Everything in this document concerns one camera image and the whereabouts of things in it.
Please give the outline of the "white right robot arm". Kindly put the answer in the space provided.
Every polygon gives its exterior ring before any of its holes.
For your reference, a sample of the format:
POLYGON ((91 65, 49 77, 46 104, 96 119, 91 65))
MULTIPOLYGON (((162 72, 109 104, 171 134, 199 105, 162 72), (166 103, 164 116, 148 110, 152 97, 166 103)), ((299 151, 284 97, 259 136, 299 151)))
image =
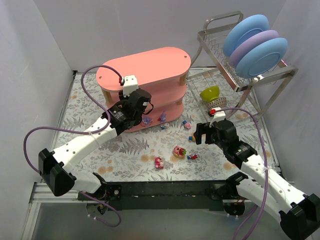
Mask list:
POLYGON ((206 144, 217 145, 244 173, 236 183, 237 193, 270 214, 291 240, 305 240, 320 228, 320 198, 314 193, 305 194, 274 169, 265 167, 258 152, 239 139, 231 121, 197 124, 196 144, 201 144, 203 136, 206 144))

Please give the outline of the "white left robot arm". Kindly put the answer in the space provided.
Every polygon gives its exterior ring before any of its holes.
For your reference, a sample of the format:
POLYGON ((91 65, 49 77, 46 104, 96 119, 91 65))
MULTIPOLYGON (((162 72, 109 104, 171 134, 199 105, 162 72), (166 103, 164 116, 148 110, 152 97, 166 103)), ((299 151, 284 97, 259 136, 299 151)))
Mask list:
POLYGON ((151 98, 143 89, 134 90, 103 112, 83 134, 52 151, 43 149, 38 154, 39 174, 53 195, 60 197, 70 190, 96 193, 102 187, 102 177, 77 172, 75 166, 103 143, 137 126, 151 98))

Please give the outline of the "purple bunny with red bow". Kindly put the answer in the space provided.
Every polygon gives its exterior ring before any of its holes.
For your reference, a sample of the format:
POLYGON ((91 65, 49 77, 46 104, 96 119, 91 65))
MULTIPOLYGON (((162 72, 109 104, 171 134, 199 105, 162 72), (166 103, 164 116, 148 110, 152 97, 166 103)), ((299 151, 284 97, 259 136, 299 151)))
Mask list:
POLYGON ((164 110, 161 115, 159 116, 158 118, 158 121, 160 123, 165 123, 166 122, 166 119, 167 119, 167 113, 166 113, 166 110, 164 110))

